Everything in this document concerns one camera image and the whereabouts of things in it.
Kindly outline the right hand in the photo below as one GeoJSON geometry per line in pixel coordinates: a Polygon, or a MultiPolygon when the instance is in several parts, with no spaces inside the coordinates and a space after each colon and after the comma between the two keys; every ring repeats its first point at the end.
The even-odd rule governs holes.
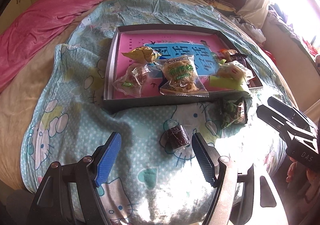
{"type": "Polygon", "coordinates": [[[296,160],[287,171],[285,195],[289,210],[306,215],[319,200],[319,172],[314,172],[296,160]]]}

